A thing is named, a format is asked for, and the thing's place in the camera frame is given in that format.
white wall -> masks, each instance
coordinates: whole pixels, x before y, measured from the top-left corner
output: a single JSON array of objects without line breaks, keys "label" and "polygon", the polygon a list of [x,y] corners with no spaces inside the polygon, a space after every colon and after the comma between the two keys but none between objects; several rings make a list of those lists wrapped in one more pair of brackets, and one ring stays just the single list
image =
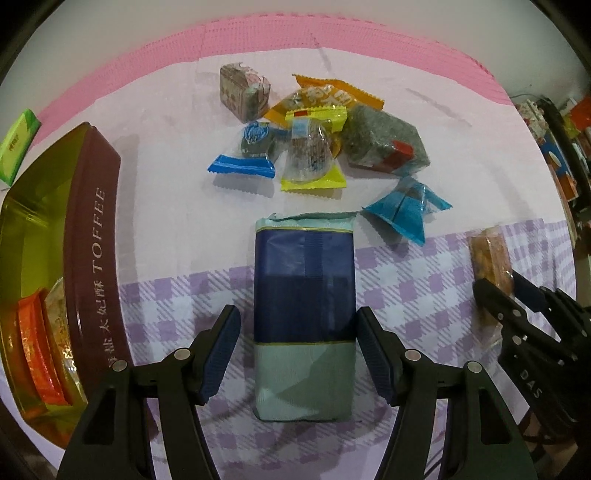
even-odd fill
[{"label": "white wall", "polygon": [[0,132],[39,112],[102,63],[194,23],[254,12],[322,12],[391,25],[470,54],[510,95],[580,96],[589,78],[529,0],[66,0],[35,32],[0,86]]}]

brown tin lid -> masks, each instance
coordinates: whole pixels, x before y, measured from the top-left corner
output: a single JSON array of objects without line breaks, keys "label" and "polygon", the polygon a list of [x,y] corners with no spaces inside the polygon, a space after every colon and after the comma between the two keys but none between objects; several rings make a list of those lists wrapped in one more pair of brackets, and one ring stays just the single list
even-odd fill
[{"label": "brown tin lid", "polygon": [[70,341],[87,398],[113,362],[131,364],[115,259],[120,165],[119,154],[90,127],[72,178],[63,250]]}]

screw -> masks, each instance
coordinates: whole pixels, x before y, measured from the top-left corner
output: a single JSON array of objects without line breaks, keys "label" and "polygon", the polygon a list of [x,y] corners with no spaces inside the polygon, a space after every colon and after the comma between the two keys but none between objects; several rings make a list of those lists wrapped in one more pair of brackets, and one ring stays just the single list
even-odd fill
[{"label": "screw", "polygon": [[473,374],[479,374],[482,372],[482,365],[475,361],[468,362],[468,370]]},{"label": "screw", "polygon": [[117,361],[113,362],[113,365],[111,365],[111,368],[116,372],[122,372],[123,370],[125,370],[127,368],[127,362],[125,360],[117,360]]},{"label": "screw", "polygon": [[189,358],[191,356],[191,350],[189,350],[188,348],[179,348],[175,353],[174,353],[174,357],[177,360],[186,360],[187,358]]},{"label": "screw", "polygon": [[421,352],[417,352],[416,350],[407,350],[404,352],[404,356],[411,362],[417,362],[421,359]]}]

pink foam mat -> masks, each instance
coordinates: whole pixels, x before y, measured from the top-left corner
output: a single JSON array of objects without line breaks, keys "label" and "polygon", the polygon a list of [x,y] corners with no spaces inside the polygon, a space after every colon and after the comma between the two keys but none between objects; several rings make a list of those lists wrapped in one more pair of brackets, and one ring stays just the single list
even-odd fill
[{"label": "pink foam mat", "polygon": [[40,112],[42,126],[34,144],[97,99],[168,65],[231,53],[319,47],[395,61],[455,80],[495,103],[511,104],[486,68],[442,43],[345,17],[259,14],[195,25],[96,69]]}]

orange candy wrapper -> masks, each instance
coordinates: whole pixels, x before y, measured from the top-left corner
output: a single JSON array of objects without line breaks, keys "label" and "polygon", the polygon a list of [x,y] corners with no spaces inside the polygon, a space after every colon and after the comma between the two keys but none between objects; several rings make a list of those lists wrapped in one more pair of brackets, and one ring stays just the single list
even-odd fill
[{"label": "orange candy wrapper", "polygon": [[353,85],[337,79],[315,79],[294,75],[300,89],[273,106],[266,114],[267,120],[288,127],[285,115],[292,110],[315,106],[345,106],[351,108],[358,102],[377,110],[384,108],[384,101]]},{"label": "orange candy wrapper", "polygon": [[60,384],[47,340],[43,315],[43,290],[18,302],[22,349],[41,400],[49,405],[70,405]]}]

